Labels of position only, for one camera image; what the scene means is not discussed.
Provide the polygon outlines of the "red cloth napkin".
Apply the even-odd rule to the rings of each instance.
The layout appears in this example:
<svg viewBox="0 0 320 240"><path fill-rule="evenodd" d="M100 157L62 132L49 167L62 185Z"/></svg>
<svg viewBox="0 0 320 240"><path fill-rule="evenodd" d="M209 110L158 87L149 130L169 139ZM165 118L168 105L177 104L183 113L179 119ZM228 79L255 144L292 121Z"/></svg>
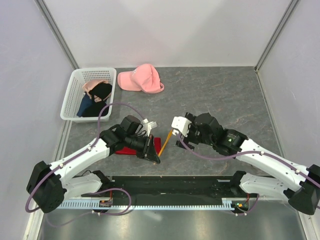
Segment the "red cloth napkin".
<svg viewBox="0 0 320 240"><path fill-rule="evenodd" d="M160 137L155 137L154 138L154 146L155 146L155 150L156 153L159 154L162 148L162 140ZM132 156L132 155L136 155L136 150L128 148L128 147L124 147L121 150L116 151L115 153L117 155L128 155L128 156Z"/></svg>

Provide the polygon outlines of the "orange utensil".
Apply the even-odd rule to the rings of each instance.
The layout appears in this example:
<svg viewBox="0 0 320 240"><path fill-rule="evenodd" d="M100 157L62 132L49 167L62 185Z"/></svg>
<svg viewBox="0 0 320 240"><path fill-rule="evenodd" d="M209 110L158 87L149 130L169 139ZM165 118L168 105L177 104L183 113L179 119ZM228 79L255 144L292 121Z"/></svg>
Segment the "orange utensil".
<svg viewBox="0 0 320 240"><path fill-rule="evenodd" d="M169 131L169 133L168 133L168 135L167 135L167 137L166 137L166 140L165 140L164 144L162 145L162 147L161 147L161 149L160 149L160 151L159 151L159 153L158 153L158 156L159 156L159 157L162 155L165 147L167 146L167 144L168 144L168 142L169 142L169 140L170 140L170 138L171 138L171 136L172 136L172 133L173 133L173 129L171 129L171 130Z"/></svg>

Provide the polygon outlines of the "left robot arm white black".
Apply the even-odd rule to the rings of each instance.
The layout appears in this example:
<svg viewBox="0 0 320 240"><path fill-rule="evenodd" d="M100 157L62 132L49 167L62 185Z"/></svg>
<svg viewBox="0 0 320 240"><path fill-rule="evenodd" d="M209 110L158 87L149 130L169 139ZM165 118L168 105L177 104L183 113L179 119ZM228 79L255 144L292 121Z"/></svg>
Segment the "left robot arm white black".
<svg viewBox="0 0 320 240"><path fill-rule="evenodd" d="M106 196L110 185L104 181L103 174L99 171L83 177L77 174L125 147L135 150L137 158L159 164L161 161L151 134L156 127L155 121L128 115L120 124L101 131L93 141L73 154L50 164L38 162L26 186L29 198L25 210L32 212L29 208L31 200L36 202L38 210L50 213L72 197L91 193Z"/></svg>

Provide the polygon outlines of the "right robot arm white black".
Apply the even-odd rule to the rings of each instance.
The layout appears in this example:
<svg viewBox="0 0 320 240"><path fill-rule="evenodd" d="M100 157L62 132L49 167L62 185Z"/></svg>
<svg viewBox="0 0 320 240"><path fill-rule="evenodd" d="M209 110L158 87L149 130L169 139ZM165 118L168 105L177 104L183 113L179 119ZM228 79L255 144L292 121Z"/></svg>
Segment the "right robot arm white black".
<svg viewBox="0 0 320 240"><path fill-rule="evenodd" d="M219 160L236 159L250 164L269 177L237 171L229 184L235 197L244 193L283 199L295 210L314 215L320 202L320 167L307 167L287 160L248 138L245 134L223 128L209 113L173 118L172 133L178 137L176 145L190 152L193 144L211 146L221 155Z"/></svg>

